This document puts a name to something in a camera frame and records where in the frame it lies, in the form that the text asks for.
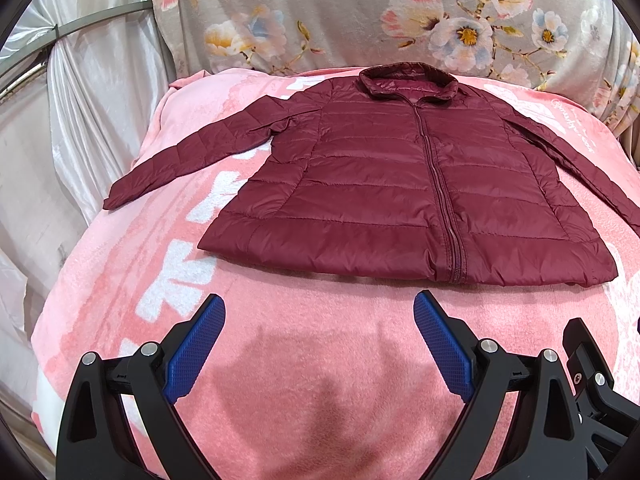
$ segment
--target bolt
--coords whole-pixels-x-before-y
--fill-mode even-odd
[[[140,353],[147,357],[155,354],[158,351],[158,343],[144,343],[140,349]]]
[[[547,348],[544,352],[542,352],[542,355],[550,363],[555,363],[556,361],[558,361],[558,354],[556,354],[556,352],[554,352],[551,348]]]
[[[95,362],[95,358],[97,355],[95,352],[87,352],[82,356],[82,364],[83,365],[92,365]]]
[[[480,348],[488,354],[492,354],[498,351],[498,343],[493,339],[483,339],[480,343]]]

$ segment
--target jacket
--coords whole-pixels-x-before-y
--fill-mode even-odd
[[[117,208],[274,136],[198,247],[270,267],[450,283],[617,276],[561,166],[640,234],[640,210],[546,126],[422,63],[264,96],[117,181]]]

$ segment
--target blue textured pad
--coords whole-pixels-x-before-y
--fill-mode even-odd
[[[452,394],[469,402],[474,395],[472,364],[444,320],[423,293],[414,301],[414,319]]]
[[[225,302],[216,296],[169,361],[164,396],[171,404],[191,391],[224,325]]]

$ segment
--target pink bed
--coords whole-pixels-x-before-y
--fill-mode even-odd
[[[140,160],[264,94],[286,98],[344,69],[295,78],[230,69],[172,85]],[[546,124],[640,205],[640,179],[610,131],[572,102],[480,78],[460,78]],[[561,351],[562,329],[582,317],[616,379],[640,400],[640,240],[572,177],[561,179],[588,211],[619,277],[591,288],[433,285],[239,266],[196,248],[204,230],[264,162],[268,144],[181,177],[123,208],[101,212],[66,261],[33,334],[40,363],[33,418],[55,449],[62,403],[81,355],[130,354],[191,317],[204,297],[224,298],[226,325],[192,392],[176,407],[225,480],[414,480],[455,422],[450,394],[413,320],[430,288],[450,316],[508,351]],[[509,397],[477,475],[506,432]],[[134,434],[162,474],[135,405]]]

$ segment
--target jacket's left sleeve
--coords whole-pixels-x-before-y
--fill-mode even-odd
[[[502,114],[532,144],[543,150],[554,162],[580,180],[593,194],[610,206],[640,236],[640,208],[597,168],[588,158],[546,126],[529,119],[516,110]]]
[[[260,146],[284,131],[290,118],[320,110],[330,100],[332,89],[331,79],[325,79],[288,100],[265,95],[244,110],[207,124],[117,180],[102,207],[116,209],[180,176]]]

